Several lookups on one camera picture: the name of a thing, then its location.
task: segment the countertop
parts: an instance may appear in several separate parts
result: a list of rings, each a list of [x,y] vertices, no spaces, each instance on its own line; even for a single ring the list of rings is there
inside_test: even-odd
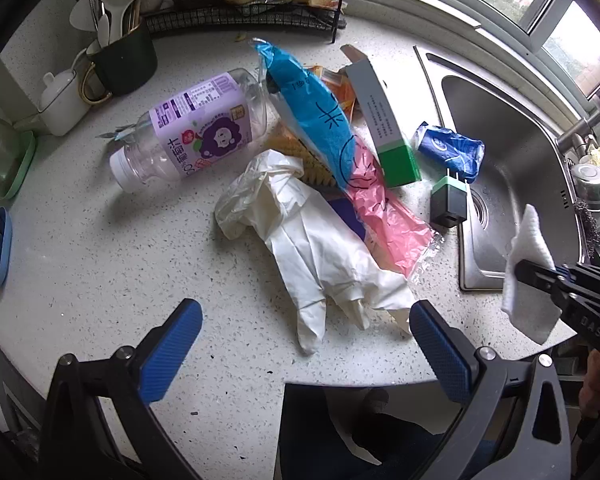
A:
[[[295,32],[261,35],[305,64],[337,70],[353,43],[386,77],[401,128],[413,131],[436,113],[413,53],[424,44],[394,28],[347,18],[336,44]],[[193,82],[256,54],[236,32],[199,32],[155,41],[158,71],[141,89],[89,114],[67,136],[41,137],[10,212],[10,270],[0,290],[0,345],[43,395],[58,358],[110,356],[136,345],[184,297],[204,311],[202,332],[165,398],[152,405],[167,434],[203,478],[271,478],[285,383],[370,386],[433,380],[416,342],[384,313],[365,332],[329,308],[321,348],[306,357],[296,340],[296,310],[275,260],[253,230],[224,238],[216,200],[257,153],[258,143],[177,184],[155,180],[124,194],[110,175],[110,147],[97,134],[134,123],[149,107]],[[419,158],[423,181],[399,190],[428,218],[429,190],[442,170]],[[501,295],[458,289],[456,231],[413,286],[476,345],[503,358],[541,347],[500,311]],[[544,346],[573,332],[558,322]],[[114,436],[133,455],[117,420]]]

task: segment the metal screw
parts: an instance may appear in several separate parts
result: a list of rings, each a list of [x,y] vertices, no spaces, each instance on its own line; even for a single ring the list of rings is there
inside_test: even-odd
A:
[[[496,351],[488,346],[483,346],[478,352],[485,361],[493,361],[496,358]]]
[[[58,359],[58,364],[62,366],[68,366],[74,362],[73,354],[64,354],[61,358]]]
[[[542,366],[544,366],[545,368],[548,368],[549,366],[551,366],[552,364],[554,364],[554,362],[552,361],[552,359],[547,354],[540,354],[538,356],[538,362]]]
[[[129,345],[121,346],[116,350],[118,359],[129,359],[134,354],[134,348]]]

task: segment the blue tray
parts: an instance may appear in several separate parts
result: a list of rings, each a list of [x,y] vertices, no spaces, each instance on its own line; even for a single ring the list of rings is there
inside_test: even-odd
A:
[[[2,247],[0,248],[0,286],[4,283],[9,269],[11,253],[11,217],[8,211],[0,207],[0,231],[2,232]]]

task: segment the stainless steel sink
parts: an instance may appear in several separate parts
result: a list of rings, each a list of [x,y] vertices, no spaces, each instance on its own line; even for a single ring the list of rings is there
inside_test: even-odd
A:
[[[501,290],[511,239],[525,204],[535,206],[557,265],[583,261],[574,192],[550,120],[487,71],[416,47],[443,126],[485,145],[459,227],[462,290]]]

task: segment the white cloth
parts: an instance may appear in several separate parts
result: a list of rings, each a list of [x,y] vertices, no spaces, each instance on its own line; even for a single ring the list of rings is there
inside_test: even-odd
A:
[[[275,256],[298,309],[298,340],[307,354],[322,337],[326,297],[360,329],[365,307],[396,311],[404,330],[415,298],[405,277],[382,270],[360,238],[315,189],[300,182],[302,160],[274,150],[257,155],[216,204],[227,238],[252,226]]]
[[[543,344],[562,311],[551,302],[547,293],[516,279],[514,269],[520,260],[555,269],[554,260],[542,238],[538,213],[531,204],[526,205],[518,233],[511,240],[511,252],[504,271],[502,310],[520,332],[536,343]]]

